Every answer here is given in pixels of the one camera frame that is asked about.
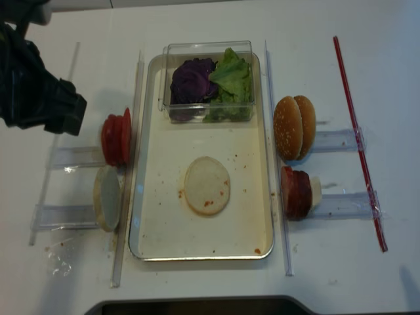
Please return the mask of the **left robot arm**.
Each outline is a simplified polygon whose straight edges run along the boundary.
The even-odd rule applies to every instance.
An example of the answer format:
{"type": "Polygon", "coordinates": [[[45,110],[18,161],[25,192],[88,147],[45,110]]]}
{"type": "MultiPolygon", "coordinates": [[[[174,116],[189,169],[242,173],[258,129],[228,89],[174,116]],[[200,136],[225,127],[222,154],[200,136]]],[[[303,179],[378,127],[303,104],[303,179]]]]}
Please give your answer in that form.
{"type": "Polygon", "coordinates": [[[42,126],[77,136],[86,100],[71,81],[46,69],[37,46],[25,38],[30,24],[45,26],[51,15],[48,1],[1,2],[1,119],[7,127],[42,126]]]}

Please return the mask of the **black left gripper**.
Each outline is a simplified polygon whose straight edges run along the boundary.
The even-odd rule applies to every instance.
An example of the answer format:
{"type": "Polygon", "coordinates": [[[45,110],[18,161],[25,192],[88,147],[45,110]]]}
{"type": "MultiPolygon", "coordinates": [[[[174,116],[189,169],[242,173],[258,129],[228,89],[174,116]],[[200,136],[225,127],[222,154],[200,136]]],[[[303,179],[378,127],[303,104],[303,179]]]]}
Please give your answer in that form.
{"type": "Polygon", "coordinates": [[[50,77],[22,92],[19,127],[42,125],[50,133],[78,136],[86,107],[87,101],[76,92],[72,82],[50,77]]]}

